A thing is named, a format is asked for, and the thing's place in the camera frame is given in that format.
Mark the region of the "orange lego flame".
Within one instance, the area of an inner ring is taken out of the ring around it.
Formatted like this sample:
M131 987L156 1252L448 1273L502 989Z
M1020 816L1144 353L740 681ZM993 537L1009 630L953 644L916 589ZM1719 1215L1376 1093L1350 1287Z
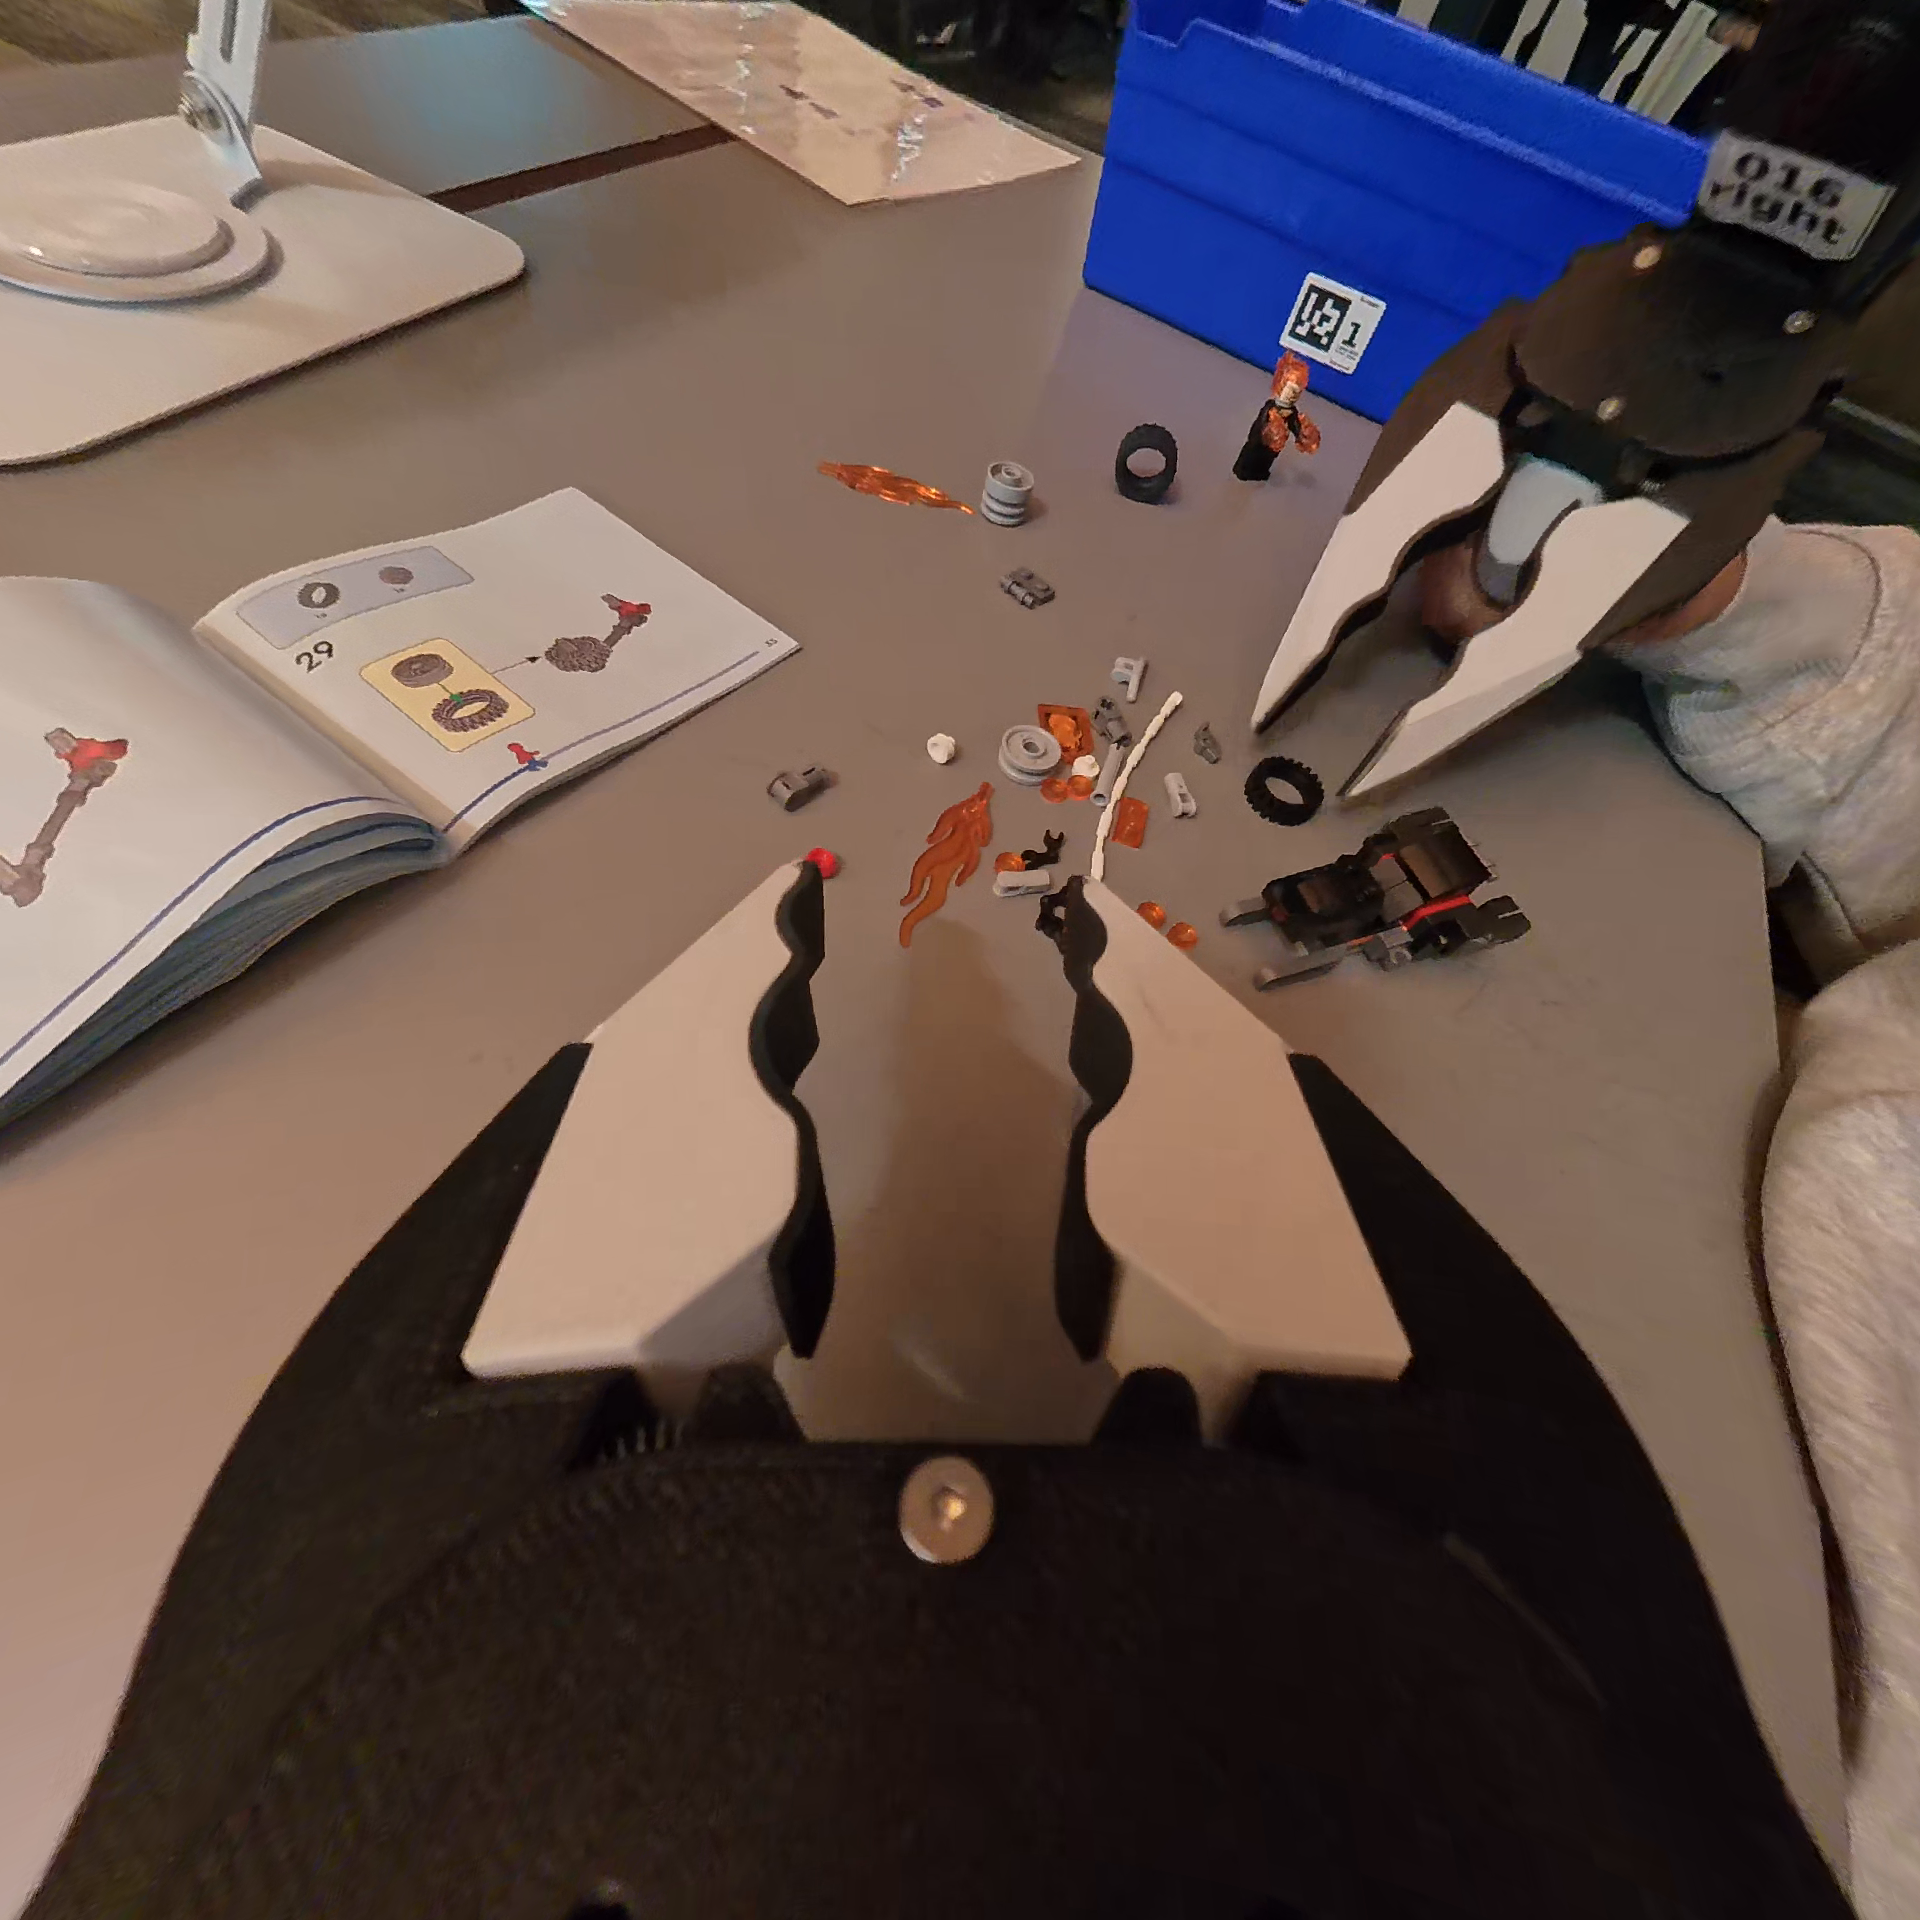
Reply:
M816 463L816 472L833 479L848 491L880 497L892 505L927 508L935 511L960 511L967 516L976 516L976 505L967 502L964 497L948 494L942 487L926 484L893 468L821 460Z
M916 927L943 907L953 887L976 873L993 837L991 793L993 784L982 781L972 795L943 806L927 829L901 899L901 949L911 947Z

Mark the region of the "lego instruction booklet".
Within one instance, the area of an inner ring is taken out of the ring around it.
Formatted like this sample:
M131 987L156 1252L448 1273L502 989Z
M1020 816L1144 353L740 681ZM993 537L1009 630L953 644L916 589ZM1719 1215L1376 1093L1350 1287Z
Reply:
M796 651L579 488L189 624L4 579L3 1121Z

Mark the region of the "white flexible lego tube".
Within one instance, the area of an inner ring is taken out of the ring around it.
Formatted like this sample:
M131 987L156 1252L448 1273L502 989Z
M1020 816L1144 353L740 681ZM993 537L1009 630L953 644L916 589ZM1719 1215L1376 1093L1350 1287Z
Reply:
M1157 716L1142 727L1142 731L1133 741L1133 745L1129 749L1125 749L1117 772L1110 779L1101 777L1101 785L1096 789L1096 795L1101 798L1101 808L1099 808L1099 816L1096 816L1096 823L1095 823L1095 841L1093 841L1093 851L1089 851L1089 860L1088 860L1088 878L1093 881L1103 879L1105 847L1108 847L1110 832L1113 832L1113 824L1116 824L1117 804L1125 798L1125 789L1129 784L1129 777L1132 777L1133 768L1137 765L1140 757L1153 742L1157 733L1166 727L1169 716L1182 709L1182 704L1184 704L1184 695L1179 689L1173 689L1166 697L1163 705L1157 711Z

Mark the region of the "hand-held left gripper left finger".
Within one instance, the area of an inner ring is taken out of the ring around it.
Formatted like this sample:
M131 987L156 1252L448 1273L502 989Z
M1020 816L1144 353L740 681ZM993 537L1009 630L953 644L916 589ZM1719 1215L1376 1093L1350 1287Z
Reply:
M785 862L589 1033L470 1376L623 1369L679 1416L716 1369L816 1353L833 1243L800 1079L822 959L824 876Z

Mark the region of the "person's right hand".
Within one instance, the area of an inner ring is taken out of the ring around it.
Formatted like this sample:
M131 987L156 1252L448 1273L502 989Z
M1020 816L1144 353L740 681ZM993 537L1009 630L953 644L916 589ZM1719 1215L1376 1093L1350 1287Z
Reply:
M1436 549L1420 564L1417 613L1431 646L1452 657L1467 640L1502 621L1510 605L1480 588L1480 540Z

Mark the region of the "blue plastic bin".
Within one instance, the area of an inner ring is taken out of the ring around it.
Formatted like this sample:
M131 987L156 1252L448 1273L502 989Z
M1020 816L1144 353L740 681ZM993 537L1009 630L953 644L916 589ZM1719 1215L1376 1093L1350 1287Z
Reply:
M1084 278L1382 422L1574 252L1680 223L1708 151L1373 7L1133 4Z

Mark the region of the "black lego motorcycle build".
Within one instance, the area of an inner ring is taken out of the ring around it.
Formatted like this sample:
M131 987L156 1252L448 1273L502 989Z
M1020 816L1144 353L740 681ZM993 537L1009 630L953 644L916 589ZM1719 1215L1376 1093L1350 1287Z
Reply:
M1219 924L1277 933L1280 959L1254 975L1261 991L1356 955L1392 972L1527 936L1529 916L1512 896L1480 893L1495 878L1449 808L1420 806L1369 832L1357 851L1224 905Z

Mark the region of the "flame lego minifigure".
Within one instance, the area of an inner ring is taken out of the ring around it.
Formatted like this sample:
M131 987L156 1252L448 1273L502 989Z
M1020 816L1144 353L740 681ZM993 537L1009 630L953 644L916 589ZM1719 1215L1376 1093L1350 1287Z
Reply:
M1268 395L1249 422L1232 465L1232 477L1243 484L1265 481L1287 448L1295 448L1305 457L1317 454L1321 448L1319 425L1302 409L1309 389L1309 363L1293 349L1284 349L1270 377Z

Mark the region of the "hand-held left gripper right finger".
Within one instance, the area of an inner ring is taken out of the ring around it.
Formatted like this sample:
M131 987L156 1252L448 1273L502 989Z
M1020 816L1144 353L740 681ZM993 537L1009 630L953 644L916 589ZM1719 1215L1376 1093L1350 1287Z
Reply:
M1182 1377L1212 1445L1261 1376L1398 1377L1408 1332L1309 1112L1305 1057L1103 881L1065 885L1055 944L1081 1111L1053 1302L1079 1357Z

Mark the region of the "white laptop stand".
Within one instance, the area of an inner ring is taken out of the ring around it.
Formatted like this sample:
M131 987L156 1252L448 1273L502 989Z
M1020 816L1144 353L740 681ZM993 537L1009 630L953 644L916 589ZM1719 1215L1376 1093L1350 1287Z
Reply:
M268 1L201 1L174 117L3 148L3 465L485 296L513 239L254 127Z

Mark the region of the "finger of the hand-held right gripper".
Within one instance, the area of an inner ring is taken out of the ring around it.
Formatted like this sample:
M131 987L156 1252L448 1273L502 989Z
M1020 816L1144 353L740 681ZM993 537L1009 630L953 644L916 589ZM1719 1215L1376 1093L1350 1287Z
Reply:
M1369 624L1417 545L1465 525L1504 479L1502 428L1456 400L1403 453L1369 462L1291 611L1254 695L1249 728L1273 727L1336 644Z
M1687 527L1687 515L1649 495L1573 508L1542 540L1531 588L1456 651L1432 693L1395 718L1339 798L1415 774L1560 681L1597 624Z

